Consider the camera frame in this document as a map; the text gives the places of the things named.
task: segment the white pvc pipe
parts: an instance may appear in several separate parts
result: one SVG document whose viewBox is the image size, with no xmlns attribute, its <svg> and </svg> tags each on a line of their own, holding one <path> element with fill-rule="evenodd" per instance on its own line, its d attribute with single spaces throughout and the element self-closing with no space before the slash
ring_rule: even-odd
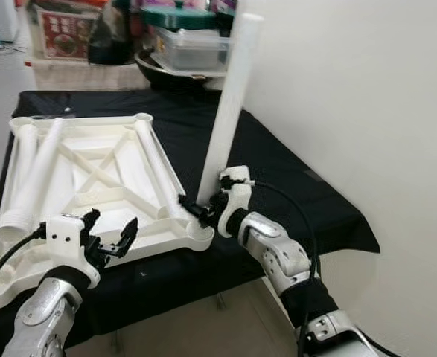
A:
<svg viewBox="0 0 437 357">
<path fill-rule="evenodd" d="M 137 120 L 134 124 L 134 128 L 141 139 L 150 166 L 156 175 L 157 182 L 159 183 L 160 189 L 162 190 L 167 203 L 170 216 L 173 218 L 183 218 L 184 214 L 179 206 L 177 193 L 172 188 L 168 172 L 162 163 L 162 158 L 157 151 L 152 134 L 150 133 L 150 130 L 152 129 L 152 126 L 150 125 L 152 117 L 150 115 L 147 115 L 147 117 L 149 120 Z"/>
<path fill-rule="evenodd" d="M 210 145 L 203 167 L 197 203 L 208 203 L 218 189 L 218 176 L 226 168 L 233 137 L 240 117 L 246 86 L 252 70 L 262 16 L 243 14 L 229 61 L 217 117 L 211 134 Z"/>
<path fill-rule="evenodd" d="M 16 165 L 18 168 L 16 191 L 18 191 L 21 190 L 22 185 L 25 183 L 36 155 L 38 129 L 33 124 L 22 125 L 16 133 L 16 138 L 19 141 L 18 161 Z"/>
<path fill-rule="evenodd" d="M 156 191 L 145 169 L 145 158 L 141 156 L 135 143 L 126 141 L 116 151 L 115 157 L 124 185 L 150 204 L 160 207 Z"/>
<path fill-rule="evenodd" d="M 63 210 L 75 192 L 71 160 L 58 152 L 53 160 L 55 165 L 51 168 L 49 183 L 43 187 L 41 205 L 37 205 L 38 209 L 41 207 L 38 211 L 41 222 L 56 214 L 65 213 Z"/>
<path fill-rule="evenodd" d="M 0 238 L 6 241 L 20 240 L 33 230 L 38 213 L 35 211 L 39 196 L 51 171 L 57 145 L 60 142 L 64 120 L 57 118 L 42 142 L 31 170 L 10 208 L 0 216 Z"/>
</svg>

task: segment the plastic container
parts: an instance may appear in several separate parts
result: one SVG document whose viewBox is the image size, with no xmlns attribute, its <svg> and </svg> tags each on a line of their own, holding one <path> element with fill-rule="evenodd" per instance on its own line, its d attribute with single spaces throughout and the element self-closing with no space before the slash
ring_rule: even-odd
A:
<svg viewBox="0 0 437 357">
<path fill-rule="evenodd" d="M 222 69 L 232 41 L 216 30 L 179 30 L 155 28 L 156 51 L 175 69 Z"/>
</svg>

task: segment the red box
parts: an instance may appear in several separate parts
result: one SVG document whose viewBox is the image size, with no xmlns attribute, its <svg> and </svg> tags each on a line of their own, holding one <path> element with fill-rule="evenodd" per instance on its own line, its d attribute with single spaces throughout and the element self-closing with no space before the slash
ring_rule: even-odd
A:
<svg viewBox="0 0 437 357">
<path fill-rule="evenodd" d="M 38 11 L 46 58 L 87 60 L 89 36 L 97 16 Z"/>
</svg>

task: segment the green lid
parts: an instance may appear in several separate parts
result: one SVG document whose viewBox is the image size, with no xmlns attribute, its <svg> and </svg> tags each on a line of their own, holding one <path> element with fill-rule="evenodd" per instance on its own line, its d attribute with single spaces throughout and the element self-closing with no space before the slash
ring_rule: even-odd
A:
<svg viewBox="0 0 437 357">
<path fill-rule="evenodd" d="M 143 6 L 141 16 L 145 24 L 171 30 L 202 30 L 215 27 L 213 12 L 183 7 L 183 1 L 175 1 L 175 7 Z"/>
</svg>

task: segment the black tablecloth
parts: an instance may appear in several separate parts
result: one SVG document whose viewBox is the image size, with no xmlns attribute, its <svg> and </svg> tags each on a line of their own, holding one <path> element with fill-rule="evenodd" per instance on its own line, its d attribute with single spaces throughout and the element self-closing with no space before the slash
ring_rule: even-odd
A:
<svg viewBox="0 0 437 357">
<path fill-rule="evenodd" d="M 66 108 L 77 117 L 150 113 L 185 191 L 195 197 L 219 99 L 219 92 L 27 91 L 19 95 L 13 116 L 64 115 Z M 10 138 L 0 201 L 12 142 Z M 239 164 L 249 166 L 252 179 L 280 187 L 304 206 L 316 230 L 320 254 L 340 249 L 380 251 L 364 216 L 246 111 L 241 113 L 229 158 L 229 166 Z M 280 222 L 291 238 L 309 247 L 302 218 L 280 196 L 255 188 L 250 209 Z M 218 235 L 204 252 L 179 249 L 109 268 L 86 296 L 66 343 L 80 343 L 262 275 L 261 267 L 236 241 Z M 23 292 L 0 309 L 0 354 L 11 337 L 16 310 L 30 294 Z"/>
</svg>

